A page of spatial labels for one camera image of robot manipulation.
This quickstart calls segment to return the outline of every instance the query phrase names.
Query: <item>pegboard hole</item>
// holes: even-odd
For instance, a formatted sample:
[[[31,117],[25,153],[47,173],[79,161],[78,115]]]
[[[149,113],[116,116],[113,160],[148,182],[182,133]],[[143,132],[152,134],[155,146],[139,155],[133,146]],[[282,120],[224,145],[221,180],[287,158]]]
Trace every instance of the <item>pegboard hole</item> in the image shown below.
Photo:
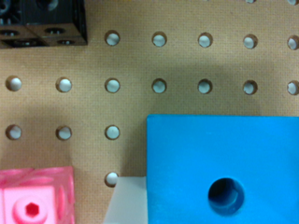
[[[68,92],[72,90],[72,82],[67,77],[60,77],[56,81],[56,89],[60,92]]]
[[[72,130],[67,126],[61,126],[56,130],[56,136],[59,140],[66,141],[72,136]]]
[[[19,91],[21,89],[21,80],[18,77],[8,77],[6,86],[9,91]]]
[[[59,40],[57,44],[60,45],[74,45],[76,42],[74,40]]]
[[[290,95],[297,95],[299,93],[299,82],[292,81],[288,84],[288,92]]]
[[[54,10],[59,3],[59,0],[36,0],[37,6],[45,11]]]
[[[296,6],[299,3],[299,1],[298,0],[288,0],[288,3],[292,6]]]
[[[200,34],[198,37],[198,43],[203,48],[208,48],[213,43],[213,36],[209,33]]]
[[[153,34],[152,36],[152,43],[156,46],[156,47],[163,47],[166,43],[167,43],[167,36],[165,33],[159,31],[156,32],[155,34]]]
[[[21,128],[18,125],[9,125],[6,130],[7,138],[10,140],[18,140],[21,138]]]
[[[53,178],[42,176],[21,182],[21,186],[46,185],[53,182]]]
[[[115,93],[121,87],[120,82],[116,78],[110,78],[105,83],[105,88],[108,92]]]
[[[230,216],[238,211],[244,197],[244,190],[240,184],[231,178],[215,181],[208,192],[209,205],[221,216]]]
[[[115,125],[111,125],[111,126],[107,127],[105,130],[105,136],[109,140],[118,139],[120,137],[120,134],[121,134],[120,129]]]
[[[296,50],[299,48],[299,37],[297,35],[291,35],[288,39],[289,49]]]
[[[247,49],[254,49],[258,45],[258,38],[255,35],[246,35],[243,40]]]
[[[198,90],[203,94],[208,94],[212,91],[212,82],[208,79],[203,79],[198,83]]]
[[[108,187],[114,188],[118,182],[118,174],[116,173],[109,173],[105,176],[105,183]]]
[[[163,93],[167,89],[167,84],[166,84],[165,80],[163,80],[161,78],[157,78],[152,82],[151,87],[152,87],[154,92]]]
[[[108,45],[113,47],[113,46],[116,46],[120,43],[121,36],[116,31],[108,31],[105,34],[105,41]]]
[[[248,80],[243,86],[244,93],[247,95],[253,95],[258,90],[258,84],[253,80]]]
[[[51,28],[46,29],[45,32],[50,35],[61,35],[61,34],[65,33],[65,29],[51,27]]]

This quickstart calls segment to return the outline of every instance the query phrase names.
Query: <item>pink plastic cube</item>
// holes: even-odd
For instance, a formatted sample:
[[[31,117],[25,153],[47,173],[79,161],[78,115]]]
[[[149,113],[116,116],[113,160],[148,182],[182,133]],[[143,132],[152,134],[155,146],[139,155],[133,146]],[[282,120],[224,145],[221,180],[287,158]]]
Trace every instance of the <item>pink plastic cube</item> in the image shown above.
[[[5,224],[4,220],[4,188],[20,178],[28,175],[34,169],[2,170],[0,171],[0,224]]]
[[[0,218],[0,224],[75,223],[72,167],[31,170],[6,181],[2,194],[5,222]]]

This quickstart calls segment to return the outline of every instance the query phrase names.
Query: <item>plastic block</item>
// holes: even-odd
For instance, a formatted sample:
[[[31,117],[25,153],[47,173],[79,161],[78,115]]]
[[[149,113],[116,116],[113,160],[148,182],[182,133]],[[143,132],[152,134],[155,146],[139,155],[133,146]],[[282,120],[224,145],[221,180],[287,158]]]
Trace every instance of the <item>plastic block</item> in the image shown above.
[[[149,224],[299,223],[299,118],[148,117]]]
[[[26,175],[19,175],[19,178],[7,175],[2,187],[3,224],[75,222],[72,167],[30,170]]]
[[[0,171],[0,224],[5,224],[3,219],[4,217],[4,188],[7,187],[10,183],[13,183],[16,180],[19,180],[25,175],[28,175],[34,169],[18,169],[18,170],[2,170]]]

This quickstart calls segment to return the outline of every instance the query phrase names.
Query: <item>brown pegboard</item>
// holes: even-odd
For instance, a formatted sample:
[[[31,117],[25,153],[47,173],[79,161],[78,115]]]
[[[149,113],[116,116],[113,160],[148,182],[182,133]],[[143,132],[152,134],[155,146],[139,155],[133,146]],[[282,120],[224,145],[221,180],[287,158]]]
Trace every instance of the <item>brown pegboard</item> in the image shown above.
[[[4,49],[0,51],[0,168],[73,165],[76,175],[77,223],[102,223],[113,189],[104,177],[146,175],[148,114],[221,114],[298,116],[299,98],[287,92],[298,79],[299,51],[287,40],[298,34],[299,6],[287,0],[96,1],[87,0],[88,47]],[[110,47],[104,36],[117,31],[121,42]],[[167,43],[155,47],[152,35],[163,31]],[[213,45],[198,45],[201,33]],[[258,46],[243,46],[245,35]],[[6,79],[17,76],[22,88],[8,91]],[[68,77],[69,93],[55,83]],[[105,82],[121,83],[108,93]],[[167,91],[156,94],[152,81],[163,78]],[[213,91],[201,94],[208,78]],[[258,91],[243,92],[254,80]],[[22,137],[11,141],[6,127],[18,124]],[[106,139],[105,128],[117,125],[121,136]],[[60,141],[59,126],[71,139]]]

